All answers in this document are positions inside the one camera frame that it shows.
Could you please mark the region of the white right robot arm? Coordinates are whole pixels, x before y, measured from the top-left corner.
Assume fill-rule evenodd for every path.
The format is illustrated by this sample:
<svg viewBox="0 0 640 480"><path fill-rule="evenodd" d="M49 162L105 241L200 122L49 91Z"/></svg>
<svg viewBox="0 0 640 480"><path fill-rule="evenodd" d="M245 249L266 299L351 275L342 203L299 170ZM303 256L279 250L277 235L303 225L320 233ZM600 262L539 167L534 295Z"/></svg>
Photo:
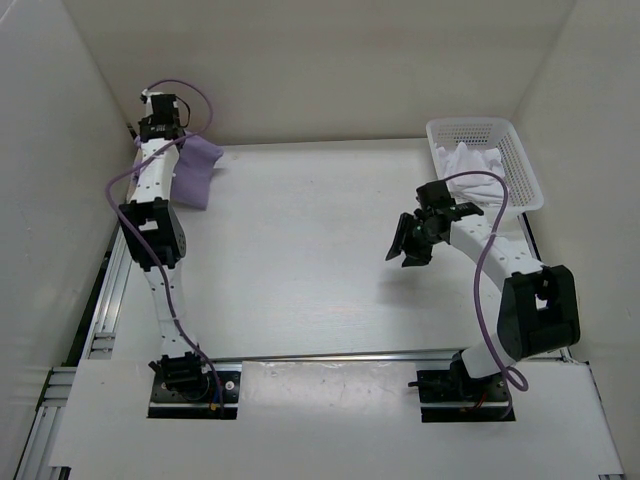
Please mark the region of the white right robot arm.
<svg viewBox="0 0 640 480"><path fill-rule="evenodd" d="M463 350L463 366L449 375L449 387L460 399L480 393L486 377L519 361L576 344L581 336L577 294L572 272L548 266L508 239L500 237L482 215L449 219L419 211L403 213L387 253L388 260L404 255L404 267L426 266L433 247L446 243L472 260L474 307L482 313L482 276L499 289L500 306L494 329L484 320L483 341Z"/></svg>

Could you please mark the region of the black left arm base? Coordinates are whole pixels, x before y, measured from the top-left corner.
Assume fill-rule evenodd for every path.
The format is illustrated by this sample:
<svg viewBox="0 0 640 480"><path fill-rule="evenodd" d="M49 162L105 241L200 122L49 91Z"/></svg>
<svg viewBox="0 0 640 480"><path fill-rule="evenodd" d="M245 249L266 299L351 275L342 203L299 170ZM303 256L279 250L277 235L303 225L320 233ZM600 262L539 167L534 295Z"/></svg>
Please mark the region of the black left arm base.
<svg viewBox="0 0 640 480"><path fill-rule="evenodd" d="M208 364L194 353L152 361L154 373L147 417L171 420L235 420L239 409L242 365Z"/></svg>

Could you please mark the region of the purple t shirt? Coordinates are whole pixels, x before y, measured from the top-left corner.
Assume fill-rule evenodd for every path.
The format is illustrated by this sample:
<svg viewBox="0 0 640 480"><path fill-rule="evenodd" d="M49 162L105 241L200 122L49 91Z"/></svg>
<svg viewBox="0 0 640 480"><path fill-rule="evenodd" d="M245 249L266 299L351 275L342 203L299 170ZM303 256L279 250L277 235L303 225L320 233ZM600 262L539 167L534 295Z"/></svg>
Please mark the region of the purple t shirt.
<svg viewBox="0 0 640 480"><path fill-rule="evenodd" d="M171 203L204 211L209 202L215 164L223 155L222 147L199 135L187 139L174 168Z"/></svg>

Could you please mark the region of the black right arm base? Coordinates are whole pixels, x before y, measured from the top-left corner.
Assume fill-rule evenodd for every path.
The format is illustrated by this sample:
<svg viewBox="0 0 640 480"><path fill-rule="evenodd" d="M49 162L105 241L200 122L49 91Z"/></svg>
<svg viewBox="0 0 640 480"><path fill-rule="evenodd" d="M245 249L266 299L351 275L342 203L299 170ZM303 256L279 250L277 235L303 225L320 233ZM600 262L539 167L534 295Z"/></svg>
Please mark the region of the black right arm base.
<svg viewBox="0 0 640 480"><path fill-rule="evenodd" d="M516 420L503 375L471 378L461 359L453 360L448 370L418 370L408 387L418 392L424 424Z"/></svg>

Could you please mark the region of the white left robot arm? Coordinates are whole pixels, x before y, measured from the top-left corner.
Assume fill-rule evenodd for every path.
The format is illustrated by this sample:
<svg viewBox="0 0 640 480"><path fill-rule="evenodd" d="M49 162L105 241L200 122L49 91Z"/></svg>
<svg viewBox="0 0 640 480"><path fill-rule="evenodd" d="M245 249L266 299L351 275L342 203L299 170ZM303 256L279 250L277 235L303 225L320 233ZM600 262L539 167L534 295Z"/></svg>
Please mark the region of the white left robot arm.
<svg viewBox="0 0 640 480"><path fill-rule="evenodd" d="M134 226L122 224L132 259L143 270L151 289L161 335L161 354L182 358L193 350L195 335L182 333L186 306L181 261L186 256L186 235L170 204L178 148L164 139L140 145L141 159L153 161L137 173L129 200L120 212Z"/></svg>

